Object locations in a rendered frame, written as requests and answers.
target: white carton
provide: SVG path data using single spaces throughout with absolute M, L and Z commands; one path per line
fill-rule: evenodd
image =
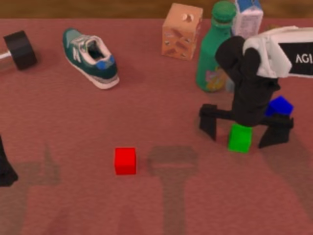
M 259 33 L 263 10 L 259 0 L 235 0 L 237 14 L 233 20 L 232 34 L 248 38 Z

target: shoe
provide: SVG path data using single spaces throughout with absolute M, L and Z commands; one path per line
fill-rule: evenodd
M 101 38 L 68 28 L 63 33 L 63 47 L 70 64 L 96 87 L 106 90 L 118 84 L 115 59 Z

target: white shoe sole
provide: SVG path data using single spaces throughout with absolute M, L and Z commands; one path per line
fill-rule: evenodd
M 114 81 L 113 82 L 110 82 L 108 84 L 103 84 L 101 82 L 98 82 L 97 80 L 95 80 L 92 76 L 90 76 L 89 74 L 87 74 L 85 71 L 83 71 L 81 68 L 77 67 L 76 65 L 72 64 L 70 62 L 70 60 L 68 59 L 68 57 L 65 55 L 67 61 L 74 67 L 76 68 L 79 72 L 81 72 L 90 82 L 92 82 L 97 88 L 99 89 L 102 89 L 102 90 L 108 90 L 112 87 L 115 87 L 118 83 L 119 83 L 119 77 L 118 75 L 115 75 L 113 78 Z

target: table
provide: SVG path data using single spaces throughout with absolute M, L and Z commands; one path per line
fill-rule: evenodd
M 281 79 L 294 106 L 287 144 L 229 152 L 232 122 L 217 142 L 198 128 L 203 103 L 230 108 L 232 94 L 205 94 L 192 61 L 160 55 L 163 20 L 0 20 L 25 30 L 38 66 L 1 69 L 0 133 L 20 180 L 0 188 L 4 235 L 308 235 L 313 233 L 313 81 Z M 310 26 L 312 20 L 265 19 Z M 208 31 L 205 20 L 201 38 Z M 100 36 L 120 84 L 102 91 L 66 61 L 62 33 Z M 116 176 L 115 147 L 135 147 L 138 174 Z

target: green cap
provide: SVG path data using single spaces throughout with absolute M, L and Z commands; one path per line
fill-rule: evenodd
M 232 22 L 236 15 L 236 7 L 229 1 L 219 1 L 213 6 L 212 16 L 215 20 L 222 23 Z

